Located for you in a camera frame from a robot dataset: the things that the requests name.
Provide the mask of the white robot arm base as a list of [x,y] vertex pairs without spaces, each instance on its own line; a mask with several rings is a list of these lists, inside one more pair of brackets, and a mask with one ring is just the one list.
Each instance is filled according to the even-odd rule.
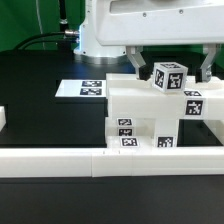
[[79,44],[74,49],[75,60],[97,64],[114,65],[128,61],[124,46],[101,46],[94,35],[92,0],[85,0],[85,19],[79,26]]

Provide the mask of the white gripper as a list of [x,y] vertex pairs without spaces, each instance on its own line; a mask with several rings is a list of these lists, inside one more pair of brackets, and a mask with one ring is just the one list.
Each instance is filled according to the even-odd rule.
[[92,0],[92,15],[100,44],[128,46],[139,80],[150,78],[140,46],[191,44],[204,44],[205,59],[195,81],[211,80],[224,43],[224,0]]

